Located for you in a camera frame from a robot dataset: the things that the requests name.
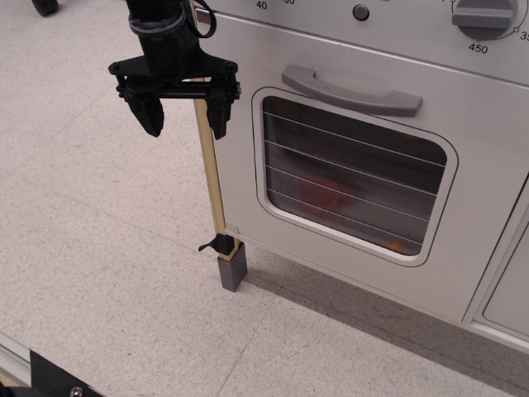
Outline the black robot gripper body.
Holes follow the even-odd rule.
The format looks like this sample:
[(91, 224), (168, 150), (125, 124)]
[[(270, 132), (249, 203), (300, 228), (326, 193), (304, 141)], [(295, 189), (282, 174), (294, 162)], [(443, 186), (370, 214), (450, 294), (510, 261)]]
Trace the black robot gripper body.
[(207, 54), (188, 29), (168, 36), (141, 36), (143, 55), (112, 63), (108, 70), (117, 78), (123, 98), (240, 97), (235, 62)]

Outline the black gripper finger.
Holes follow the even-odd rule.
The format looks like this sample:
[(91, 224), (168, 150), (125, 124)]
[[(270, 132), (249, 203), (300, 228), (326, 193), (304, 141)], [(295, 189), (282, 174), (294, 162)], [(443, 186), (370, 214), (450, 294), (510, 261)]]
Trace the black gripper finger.
[(226, 135), (226, 125), (231, 116), (231, 93), (223, 87), (211, 87), (206, 96), (207, 120), (216, 140)]
[(135, 93), (128, 88), (124, 91), (124, 99), (145, 132), (158, 137), (164, 126), (161, 101), (151, 93)]

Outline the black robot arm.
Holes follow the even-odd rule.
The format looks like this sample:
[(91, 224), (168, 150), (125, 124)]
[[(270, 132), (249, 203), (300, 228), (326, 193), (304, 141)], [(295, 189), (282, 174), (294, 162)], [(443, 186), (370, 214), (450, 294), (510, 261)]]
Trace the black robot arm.
[(143, 55), (112, 63), (117, 92), (144, 130), (157, 137), (164, 126), (162, 98), (203, 99), (207, 121), (217, 140), (226, 135), (231, 105), (240, 97), (238, 65), (204, 52), (201, 39), (213, 36), (217, 19), (204, 2), (211, 25), (201, 33), (189, 1), (128, 1), (129, 27)]

